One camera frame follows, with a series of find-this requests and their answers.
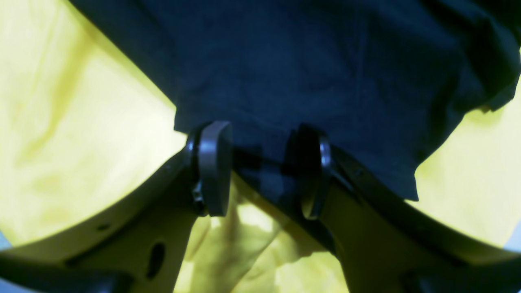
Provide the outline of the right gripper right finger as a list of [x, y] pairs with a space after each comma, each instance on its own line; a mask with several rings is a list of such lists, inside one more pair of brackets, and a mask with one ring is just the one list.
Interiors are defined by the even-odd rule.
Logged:
[[519, 252], [411, 207], [323, 131], [302, 124], [295, 139], [302, 213], [333, 238], [351, 293], [519, 293]]

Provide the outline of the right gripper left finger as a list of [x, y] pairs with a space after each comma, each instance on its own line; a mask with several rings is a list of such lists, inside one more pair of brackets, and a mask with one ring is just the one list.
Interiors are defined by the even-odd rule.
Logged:
[[196, 219], [227, 213], [231, 168], [231, 124], [203, 124], [112, 206], [2, 251], [1, 278], [36, 293], [171, 293]]

